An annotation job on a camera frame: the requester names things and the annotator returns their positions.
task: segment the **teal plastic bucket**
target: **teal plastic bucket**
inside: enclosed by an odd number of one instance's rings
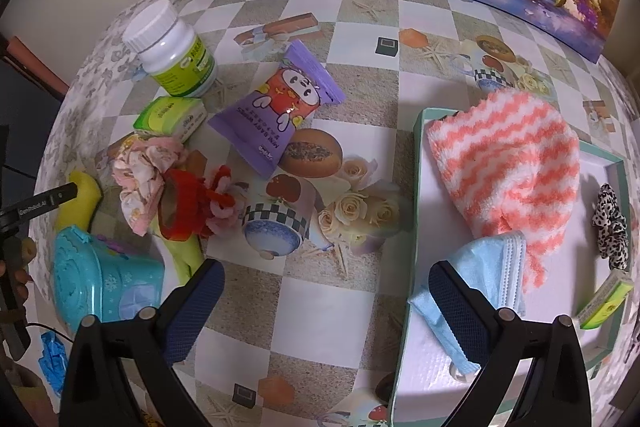
[[[71,331],[85,315],[113,322],[160,305],[164,266],[159,261],[113,251],[75,225],[58,234],[55,248],[54,299]]]

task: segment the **light blue face mask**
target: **light blue face mask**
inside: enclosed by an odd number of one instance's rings
[[[482,237],[460,248],[447,259],[460,277],[480,290],[494,308],[511,308],[524,316],[522,272],[526,241],[522,232],[508,232],[494,237]],[[447,321],[429,292],[425,277],[409,304],[422,315],[442,344],[445,352],[462,375],[474,373],[480,366],[469,362]]]

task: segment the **pill bottle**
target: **pill bottle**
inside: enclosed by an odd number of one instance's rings
[[[212,53],[168,0],[156,1],[133,17],[122,40],[171,96],[201,96],[216,79]]]

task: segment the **purple wipes packet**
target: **purple wipes packet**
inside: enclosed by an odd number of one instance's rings
[[[300,41],[293,41],[278,71],[258,89],[209,120],[265,179],[270,178],[302,121],[344,93]]]

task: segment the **coral and white striped cloth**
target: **coral and white striped cloth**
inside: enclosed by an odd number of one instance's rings
[[[551,105],[503,89],[468,112],[434,122],[431,151],[474,237],[522,230],[524,287],[545,282],[543,256],[555,251],[577,196],[578,137]]]

